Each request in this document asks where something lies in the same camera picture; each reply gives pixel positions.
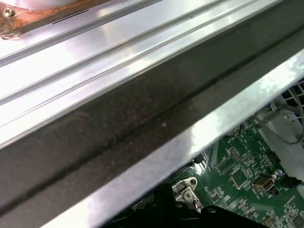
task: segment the electronic component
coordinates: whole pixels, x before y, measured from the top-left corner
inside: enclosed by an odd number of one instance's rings
[[[254,133],[254,137],[245,132]],[[235,160],[235,152],[241,161]],[[304,224],[298,227],[304,215],[304,199],[296,188],[281,188],[279,183],[286,173],[281,164],[270,161],[268,154],[276,157],[254,125],[245,122],[244,130],[233,139],[223,137],[204,150],[202,165],[192,162],[168,181],[175,185],[196,178],[197,187],[192,189],[204,206],[216,205],[271,228],[304,228]]]
[[[204,156],[200,153],[198,156],[195,157],[195,159],[193,159],[193,162],[195,164],[200,164],[205,160]]]
[[[278,164],[281,162],[280,158],[275,152],[270,152],[267,156],[273,164]]]
[[[247,181],[247,176],[245,175],[244,171],[240,168],[240,169],[235,170],[231,174],[231,179],[234,182],[236,188],[241,189],[241,187]]]
[[[295,228],[302,228],[304,226],[304,219],[301,215],[297,215],[292,222]]]
[[[274,179],[271,177],[263,176],[258,178],[252,185],[258,189],[268,191],[274,186],[274,184]]]
[[[263,219],[263,223],[268,227],[271,227],[275,222],[276,222],[276,218],[273,216],[266,217]]]
[[[250,152],[248,152],[243,158],[244,164],[249,164],[252,160],[253,160],[253,156]]]
[[[275,175],[276,175],[277,177],[282,177],[282,176],[284,175],[283,170],[281,170],[281,169],[276,169],[276,170],[275,170]]]
[[[221,174],[225,174],[228,170],[230,170],[235,165],[234,160],[229,156],[220,164],[218,164],[218,170]]]
[[[239,131],[240,131],[241,127],[240,126],[236,126],[235,128],[233,128],[231,131],[227,132],[227,136],[229,137],[233,137],[233,136],[237,136]]]
[[[228,150],[228,153],[233,157],[233,159],[238,163],[241,161],[241,157],[239,156],[238,151],[236,150],[235,147],[232,147]]]
[[[277,196],[280,193],[276,186],[272,186],[267,192],[273,196]]]

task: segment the integrated circuit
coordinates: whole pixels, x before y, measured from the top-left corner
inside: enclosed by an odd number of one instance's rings
[[[249,164],[251,161],[253,161],[253,156],[250,152],[246,153],[244,158],[243,158],[243,162],[244,164]]]
[[[270,152],[269,154],[267,154],[267,156],[273,164],[278,164],[281,162],[280,158],[275,152]]]
[[[221,195],[219,194],[217,189],[212,190],[209,194],[214,203],[216,203],[217,201],[219,201],[221,199]]]
[[[244,171],[239,168],[231,174],[231,179],[234,182],[236,188],[240,189],[246,183],[247,176]]]
[[[247,217],[248,219],[250,219],[250,218],[253,217],[253,215],[254,215],[254,212],[249,211],[249,212],[246,214],[246,217]]]
[[[304,219],[301,215],[297,215],[292,222],[295,228],[302,228],[304,226]]]
[[[271,227],[276,222],[275,217],[266,217],[263,219],[263,223],[265,226]]]

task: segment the metal frame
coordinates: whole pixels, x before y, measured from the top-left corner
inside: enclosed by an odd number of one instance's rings
[[[304,76],[301,66],[303,61],[304,50],[43,228],[59,226],[86,228],[103,225],[143,193],[206,149],[223,133],[247,119],[301,79]]]
[[[160,1],[107,24],[101,17],[1,57],[0,74],[7,77],[0,87],[0,148],[280,2],[178,1]]]

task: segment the motherboard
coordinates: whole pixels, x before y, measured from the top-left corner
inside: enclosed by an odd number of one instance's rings
[[[251,121],[201,153],[201,160],[174,176],[174,184],[197,179],[202,206],[216,205],[272,228],[303,228],[304,200],[296,188],[283,188],[286,174]]]

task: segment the black plastic part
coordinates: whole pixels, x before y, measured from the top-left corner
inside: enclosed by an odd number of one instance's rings
[[[206,228],[266,228],[266,226],[217,206],[207,206],[201,211]]]
[[[158,186],[153,191],[153,201],[133,213],[126,210],[110,221],[105,228],[203,228],[200,214],[186,204],[176,202],[170,184]]]
[[[280,180],[280,185],[287,189],[297,188],[301,183],[302,181],[298,180],[296,177],[285,177]]]
[[[195,159],[193,159],[193,162],[195,164],[200,164],[205,160],[204,156],[200,153],[198,156],[195,157]]]
[[[267,156],[273,164],[279,164],[281,162],[279,156],[275,152],[270,152]]]
[[[280,192],[276,186],[273,186],[271,189],[267,191],[270,195],[277,196]]]

